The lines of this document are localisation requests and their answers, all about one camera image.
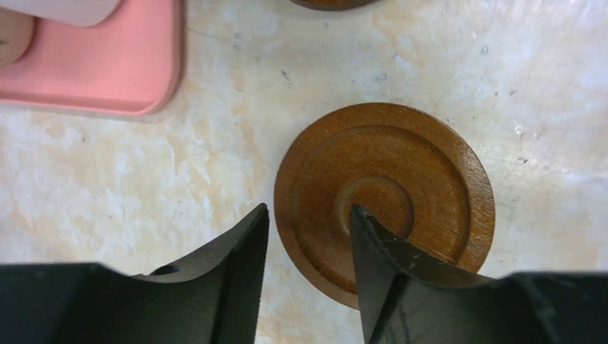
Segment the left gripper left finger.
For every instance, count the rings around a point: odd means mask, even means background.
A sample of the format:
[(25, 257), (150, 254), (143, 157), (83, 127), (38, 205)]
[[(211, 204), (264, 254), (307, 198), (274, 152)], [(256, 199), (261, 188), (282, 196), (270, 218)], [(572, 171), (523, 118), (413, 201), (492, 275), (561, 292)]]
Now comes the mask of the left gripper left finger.
[(269, 234), (257, 205), (202, 247), (128, 276), (100, 263), (1, 266), (3, 343), (253, 343)]

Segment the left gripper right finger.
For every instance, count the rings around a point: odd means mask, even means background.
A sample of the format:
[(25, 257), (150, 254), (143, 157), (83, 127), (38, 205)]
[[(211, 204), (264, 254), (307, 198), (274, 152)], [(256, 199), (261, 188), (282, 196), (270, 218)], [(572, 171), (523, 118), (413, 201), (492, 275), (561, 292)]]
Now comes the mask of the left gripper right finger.
[(460, 269), (351, 208), (366, 343), (605, 343), (607, 274)]

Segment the dark wooden coaster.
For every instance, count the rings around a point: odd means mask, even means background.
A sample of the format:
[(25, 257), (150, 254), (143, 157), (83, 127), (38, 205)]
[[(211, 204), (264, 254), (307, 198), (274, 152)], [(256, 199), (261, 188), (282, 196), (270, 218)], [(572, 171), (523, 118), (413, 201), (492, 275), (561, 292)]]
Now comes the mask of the dark wooden coaster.
[(376, 2), (376, 0), (291, 0), (294, 4), (318, 11), (345, 11)]
[(275, 219), (300, 273), (347, 307), (358, 299), (352, 205), (424, 252), (477, 272), (490, 251), (495, 199), (473, 149), (415, 108), (387, 102), (324, 115), (293, 141), (275, 180)]

